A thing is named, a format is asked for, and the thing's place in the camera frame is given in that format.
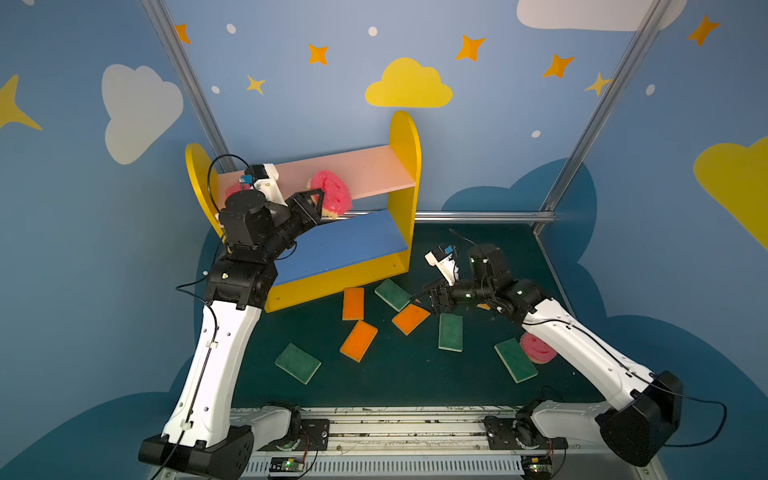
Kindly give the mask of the pink smiley sponge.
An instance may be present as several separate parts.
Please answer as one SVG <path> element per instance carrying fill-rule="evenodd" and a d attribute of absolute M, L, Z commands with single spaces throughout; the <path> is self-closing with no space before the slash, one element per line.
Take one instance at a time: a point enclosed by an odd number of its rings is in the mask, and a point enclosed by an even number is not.
<path fill-rule="evenodd" d="M 250 189 L 250 186 L 248 184 L 243 184 L 243 183 L 232 184 L 225 190 L 224 199 L 229 198 L 235 193 L 238 193 L 241 191 L 247 191 L 249 189 Z"/>
<path fill-rule="evenodd" d="M 557 356 L 557 352 L 546 342 L 528 332 L 521 336 L 519 344 L 523 352 L 534 364 L 547 364 Z"/>
<path fill-rule="evenodd" d="M 352 196 L 347 184 L 329 170 L 317 172 L 308 182 L 309 190 L 320 189 L 324 192 L 322 216 L 338 218 L 352 209 Z"/>

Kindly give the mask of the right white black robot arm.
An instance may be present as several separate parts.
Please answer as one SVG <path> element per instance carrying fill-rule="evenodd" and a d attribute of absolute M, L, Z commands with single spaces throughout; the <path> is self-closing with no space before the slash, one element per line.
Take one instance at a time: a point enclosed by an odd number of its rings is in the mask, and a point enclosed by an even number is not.
<path fill-rule="evenodd" d="M 512 423 L 513 440 L 524 449 L 547 440 L 572 439 L 606 446 L 636 467 L 651 462 L 677 431 L 683 384 L 668 371 L 653 373 L 596 336 L 553 297 L 511 273 L 503 252 L 474 245 L 472 275 L 461 279 L 451 246 L 429 251 L 427 263 L 441 279 L 424 288 L 434 311 L 451 313 L 461 304 L 486 304 L 541 340 L 575 367 L 603 396 L 598 403 L 533 400 Z"/>

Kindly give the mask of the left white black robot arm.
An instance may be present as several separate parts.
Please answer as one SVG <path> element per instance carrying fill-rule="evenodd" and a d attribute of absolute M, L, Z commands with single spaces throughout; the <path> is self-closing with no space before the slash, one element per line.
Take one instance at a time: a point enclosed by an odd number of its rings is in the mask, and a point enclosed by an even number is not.
<path fill-rule="evenodd" d="M 250 335 L 277 278 L 276 262 L 320 224 L 324 193 L 298 192 L 273 203 L 259 190 L 229 196 L 219 213 L 225 253 L 212 265 L 201 334 L 176 406 L 162 432 L 145 439 L 140 462 L 211 479 L 237 479 L 260 448 L 249 425 L 230 422 Z"/>

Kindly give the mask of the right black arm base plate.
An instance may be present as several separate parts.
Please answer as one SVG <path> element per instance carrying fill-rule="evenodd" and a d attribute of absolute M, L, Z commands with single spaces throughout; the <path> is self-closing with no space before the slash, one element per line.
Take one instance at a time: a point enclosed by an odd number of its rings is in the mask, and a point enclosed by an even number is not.
<path fill-rule="evenodd" d="M 483 419 L 491 450 L 567 450 L 563 437 L 545 437 L 529 419 L 486 416 Z"/>

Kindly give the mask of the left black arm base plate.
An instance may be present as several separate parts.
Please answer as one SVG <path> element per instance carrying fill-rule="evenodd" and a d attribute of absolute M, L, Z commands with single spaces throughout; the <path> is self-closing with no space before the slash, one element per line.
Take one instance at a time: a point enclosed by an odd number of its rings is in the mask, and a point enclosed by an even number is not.
<path fill-rule="evenodd" d="M 325 451 L 328 448 L 329 430 L 328 419 L 301 419 L 299 423 L 289 425 L 285 436 L 270 442 L 261 451 Z"/>

